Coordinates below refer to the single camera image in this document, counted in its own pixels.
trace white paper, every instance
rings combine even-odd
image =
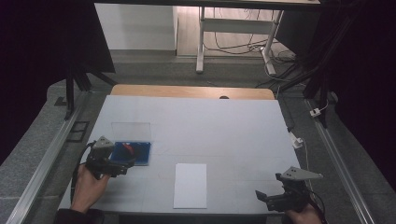
[[[206,164],[176,164],[174,208],[206,208]]]

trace desk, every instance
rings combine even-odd
[[[257,92],[256,100],[247,100],[251,94],[244,91]],[[213,99],[224,92],[232,99]],[[264,92],[267,95],[238,88],[116,86],[90,142],[101,135],[111,140],[112,122],[149,122],[149,166],[135,166],[127,175],[112,178],[94,208],[143,214],[268,214],[255,190],[283,193],[275,173],[299,163],[279,104]],[[206,164],[206,209],[173,208],[177,163]],[[61,208],[69,207],[69,195],[68,188]]]

